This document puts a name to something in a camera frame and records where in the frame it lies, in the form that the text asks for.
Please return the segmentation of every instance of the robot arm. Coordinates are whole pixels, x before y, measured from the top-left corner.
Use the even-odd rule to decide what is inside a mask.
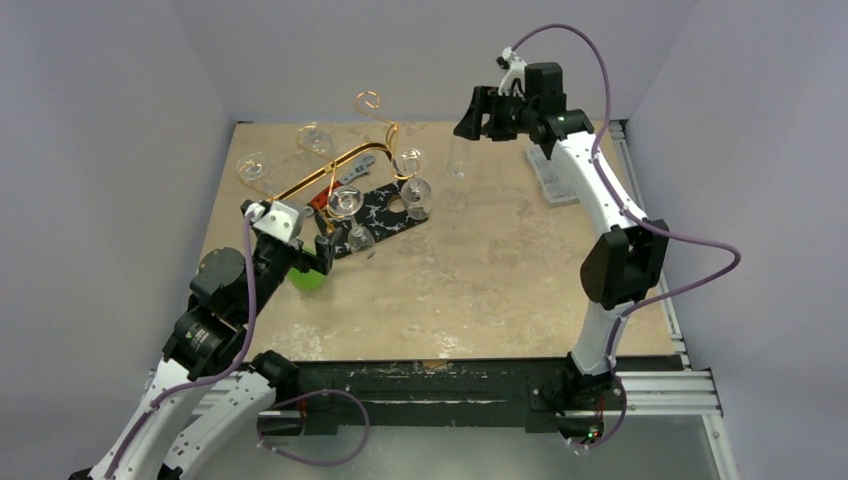
[[[631,213],[653,226],[668,228],[662,220],[647,219],[602,153],[591,157],[593,126],[582,110],[566,108],[558,64],[528,65],[511,48],[504,49],[498,64],[506,70],[500,85],[474,88],[471,105],[454,135],[506,141],[528,134],[549,161],[565,166],[598,239],[580,269],[590,302],[577,345],[568,356],[563,386],[571,389],[566,397],[592,395],[612,382],[610,367],[626,321],[619,316],[659,282],[668,245],[666,237],[654,235],[623,214],[594,162],[599,162]]]
[[[311,254],[297,238],[304,214],[296,206],[284,201],[245,202],[242,212],[245,217],[252,214],[257,233],[253,271],[246,271],[244,257],[233,248],[214,250],[200,261],[190,284],[188,309],[175,323],[130,423],[99,463],[73,474],[71,480],[193,478],[233,431],[275,401],[297,395],[297,367],[279,354],[265,352],[240,374],[239,387],[187,428],[192,412],[213,384],[182,389],[152,406],[165,390],[232,370],[246,337],[247,275],[253,275],[258,314],[290,269],[327,274],[332,268],[341,230],[329,238],[316,237],[316,253]],[[120,458],[112,472],[116,455]]]

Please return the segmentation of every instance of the table top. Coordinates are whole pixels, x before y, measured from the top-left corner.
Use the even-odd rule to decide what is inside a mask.
[[[239,124],[230,145],[203,252],[241,244],[245,199],[262,194],[243,185],[238,159],[261,151],[270,160],[262,188],[282,191],[325,161],[298,149],[300,124]],[[325,124],[336,149],[382,140],[377,122]],[[421,178],[433,187],[429,220],[377,244],[371,259],[335,262],[317,290],[277,289],[259,315],[251,346],[274,349],[292,360],[377,360],[564,356],[580,334],[587,298],[579,268],[595,242],[579,205],[551,207],[524,159],[526,140],[475,142],[468,176],[458,182],[468,196],[459,212],[439,199],[451,180],[444,159],[452,123],[401,124],[398,148],[427,156]],[[621,169],[610,141],[603,152]],[[353,182],[362,191],[393,180],[382,154],[371,173]],[[344,174],[349,165],[342,167]],[[306,204],[329,178],[292,197]],[[318,233],[304,223],[306,245]],[[659,304],[637,312],[619,348],[624,355],[673,352],[668,322]]]

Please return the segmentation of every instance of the glass stem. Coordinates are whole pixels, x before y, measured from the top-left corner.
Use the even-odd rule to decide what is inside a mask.
[[[359,225],[356,221],[356,217],[351,215],[350,217],[350,234],[354,237],[362,236],[362,226]]]

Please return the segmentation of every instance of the clear glass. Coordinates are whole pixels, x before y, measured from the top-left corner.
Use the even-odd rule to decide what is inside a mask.
[[[392,159],[392,167],[398,175],[409,177],[424,171],[427,157],[418,148],[407,148]]]
[[[241,157],[236,163],[236,169],[243,180],[252,182],[268,173],[270,163],[268,156],[264,153],[253,152]]]
[[[424,220],[433,210],[431,197],[433,189],[426,181],[413,176],[400,189],[400,199],[406,214],[416,220]]]
[[[336,158],[336,146],[333,137],[324,131],[317,122],[312,122],[300,132],[300,141],[308,152],[320,153]]]
[[[442,191],[442,208],[450,212],[458,212],[468,205],[467,178],[471,167],[471,141],[452,136],[445,156],[445,173],[448,176],[447,185]]]
[[[263,152],[249,153],[236,162],[236,170],[242,182],[268,196],[276,195],[279,191],[266,177],[270,168],[271,159]]]
[[[337,217],[344,217],[350,222],[350,231],[347,234],[347,247],[353,255],[366,253],[367,258],[374,256],[374,248],[377,240],[371,230],[356,221],[358,212],[364,203],[365,196],[358,188],[350,185],[341,186],[330,194],[327,201],[327,209]]]

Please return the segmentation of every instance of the red object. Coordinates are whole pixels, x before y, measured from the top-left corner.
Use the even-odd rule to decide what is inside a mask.
[[[333,184],[333,190],[342,186],[342,182],[336,180]],[[315,195],[315,197],[309,201],[309,206],[314,208],[317,212],[318,210],[323,210],[324,207],[327,206],[327,200],[330,199],[330,187],[321,190],[321,193]]]

